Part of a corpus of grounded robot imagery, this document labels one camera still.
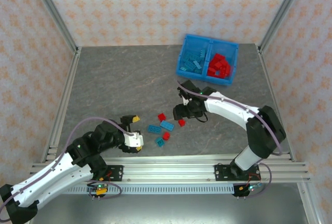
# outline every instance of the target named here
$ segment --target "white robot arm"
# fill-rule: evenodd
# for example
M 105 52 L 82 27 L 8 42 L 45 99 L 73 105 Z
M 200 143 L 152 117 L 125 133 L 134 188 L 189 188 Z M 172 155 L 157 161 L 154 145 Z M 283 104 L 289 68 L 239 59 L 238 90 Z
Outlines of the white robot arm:
M 139 152 L 144 144 L 143 137 L 140 131 L 130 132 L 130 123 L 138 120 L 137 116 L 121 118 L 119 126 L 129 131 L 126 133 L 103 121 L 93 132 L 75 139 L 65 153 L 32 177 L 14 186 L 2 186 L 0 195 L 4 202 L 9 200 L 6 208 L 10 221 L 13 224 L 24 224 L 67 189 L 81 182 L 104 177 L 107 165 L 100 156 L 101 152 L 115 147 L 123 152 Z
M 175 120 L 182 118 L 199 118 L 206 112 L 218 114 L 238 124 L 247 131 L 248 146 L 225 168 L 227 180 L 232 177 L 241 180 L 247 172 L 261 159 L 267 158 L 285 140 L 286 133 L 275 112 L 269 106 L 262 108 L 248 106 L 234 101 L 206 87 L 197 88 L 190 80 L 178 88 L 183 103 L 173 109 Z

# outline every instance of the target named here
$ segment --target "wall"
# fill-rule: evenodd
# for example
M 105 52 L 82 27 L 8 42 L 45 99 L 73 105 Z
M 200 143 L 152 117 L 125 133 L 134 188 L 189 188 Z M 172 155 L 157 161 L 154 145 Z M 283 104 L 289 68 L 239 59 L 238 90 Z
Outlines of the wall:
M 42 0 L 0 0 L 0 186 L 39 162 L 73 57 Z
M 264 59 L 298 160 L 332 220 L 332 0 L 296 0 Z
M 185 33 L 259 44 L 282 0 L 54 0 L 79 46 L 181 44 Z

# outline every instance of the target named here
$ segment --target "purple cable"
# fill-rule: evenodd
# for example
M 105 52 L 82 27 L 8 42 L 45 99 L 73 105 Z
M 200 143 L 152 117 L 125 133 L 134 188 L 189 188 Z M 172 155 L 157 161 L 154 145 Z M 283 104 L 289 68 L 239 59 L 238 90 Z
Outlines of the purple cable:
M 129 133 L 127 132 L 126 130 L 124 130 L 123 128 L 121 128 L 117 123 L 109 120 L 109 119 L 106 119 L 106 118 L 102 118 L 102 117 L 89 117 L 89 118 L 86 118 L 84 120 L 82 120 L 81 122 L 79 122 L 72 130 L 72 132 L 70 133 L 67 141 L 66 141 L 66 144 L 59 156 L 59 158 L 56 160 L 55 164 L 48 170 L 46 171 L 43 175 L 41 175 L 39 178 L 35 179 L 34 181 L 32 181 L 31 183 L 25 185 L 23 188 L 19 189 L 19 191 L 15 192 L 14 194 L 12 194 L 1 206 L 0 206 L 0 214 L 2 212 L 2 210 L 5 208 L 5 206 L 8 204 L 8 202 L 13 199 L 15 196 L 17 196 L 18 194 L 22 193 L 24 190 L 26 190 L 27 188 L 29 188 L 30 186 L 34 185 L 35 183 L 39 182 L 40 180 L 42 180 L 44 177 L 46 177 L 51 171 L 53 171 L 53 169 L 58 165 L 58 163 L 60 163 L 62 157 L 64 156 L 65 152 L 66 152 L 66 148 L 68 147 L 71 139 L 72 139 L 72 136 L 74 135 L 74 132 L 85 122 L 87 121 L 90 121 L 90 120 L 103 120 L 103 121 L 106 121 L 112 125 L 114 125 L 117 129 L 119 129 L 121 132 L 123 133 L 126 133 L 127 135 L 129 136 L 133 136 L 134 134 L 132 133 Z M 5 223 L 5 222 L 8 222 L 10 221 L 10 219 L 7 219 L 7 220 L 1 220 L 0 219 L 0 223 Z
M 108 182 L 108 181 L 96 181 L 96 180 L 89 180 L 88 182 L 89 182 L 89 183 L 99 183 L 99 184 L 112 185 L 112 186 L 114 186 L 114 187 L 116 187 L 116 188 L 118 188 L 118 189 L 120 190 L 120 192 L 119 192 L 118 194 L 116 194 L 116 195 L 111 195 L 110 197 L 101 197 L 100 200 L 112 199 L 112 198 L 118 197 L 118 196 L 120 196 L 120 195 L 122 194 L 122 189 L 121 189 L 121 187 L 120 187 L 119 185 L 117 185 L 117 184 L 113 184 L 113 183 Z M 92 194 L 91 194 L 91 191 L 92 191 L 92 190 L 93 190 L 93 188 L 91 188 L 91 189 L 89 190 L 89 196 L 90 196 L 90 197 L 92 197 Z
M 274 153 L 272 152 L 271 154 L 272 155 L 276 155 L 276 156 L 281 156 L 283 153 L 282 153 L 282 148 L 280 146 L 280 143 L 278 141 L 278 139 L 276 138 L 275 134 L 273 133 L 273 131 L 271 130 L 271 128 L 269 127 L 269 125 L 263 120 L 263 118 L 258 115 L 257 113 L 255 113 L 254 111 L 250 110 L 249 108 L 246 108 L 244 106 L 242 106 L 241 104 L 239 104 L 238 102 L 236 101 L 233 101 L 231 99 L 222 99 L 222 98 L 219 98 L 219 97 L 215 97 L 215 96 L 209 96 L 209 95 L 204 95 L 204 94 L 200 94 L 200 93 L 195 93 L 195 92 L 192 92 L 188 89 L 186 89 L 185 87 L 183 87 L 179 81 L 177 81 L 179 87 L 181 89 L 183 89 L 184 91 L 186 91 L 187 93 L 190 93 L 192 95 L 196 95 L 196 96 L 199 96 L 199 97 L 203 97 L 203 98 L 207 98 L 207 99 L 213 99 L 213 100 L 219 100 L 219 101 L 225 101 L 225 102 L 228 102 L 230 104 L 233 104 L 243 110 L 246 110 L 248 111 L 249 113 L 251 113 L 252 115 L 254 115 L 263 125 L 264 127 L 268 130 L 268 132 L 270 133 L 270 135 L 272 136 L 276 146 L 278 147 L 278 150 L 279 150 L 279 153 Z

